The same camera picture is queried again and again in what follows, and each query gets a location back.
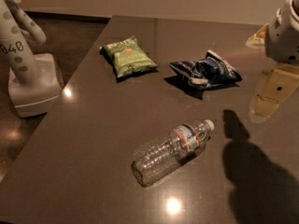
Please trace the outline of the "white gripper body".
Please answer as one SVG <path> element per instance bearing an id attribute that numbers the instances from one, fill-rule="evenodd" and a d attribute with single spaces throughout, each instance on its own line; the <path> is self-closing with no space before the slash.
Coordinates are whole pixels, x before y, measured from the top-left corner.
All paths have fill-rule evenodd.
<path id="1" fill-rule="evenodd" d="M 286 0 L 270 20 L 265 53 L 278 63 L 299 63 L 299 0 Z"/>

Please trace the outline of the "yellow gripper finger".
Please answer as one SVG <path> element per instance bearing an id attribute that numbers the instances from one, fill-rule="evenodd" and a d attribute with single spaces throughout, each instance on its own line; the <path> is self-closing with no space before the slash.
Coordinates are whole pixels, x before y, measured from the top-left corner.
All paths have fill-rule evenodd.
<path id="1" fill-rule="evenodd" d="M 247 41 L 246 46 L 252 49 L 263 48 L 267 36 L 269 24 L 262 26 L 255 34 L 253 34 Z"/>
<path id="2" fill-rule="evenodd" d="M 260 76 L 249 106 L 249 118 L 254 123 L 269 119 L 299 88 L 299 67 L 278 63 Z"/>

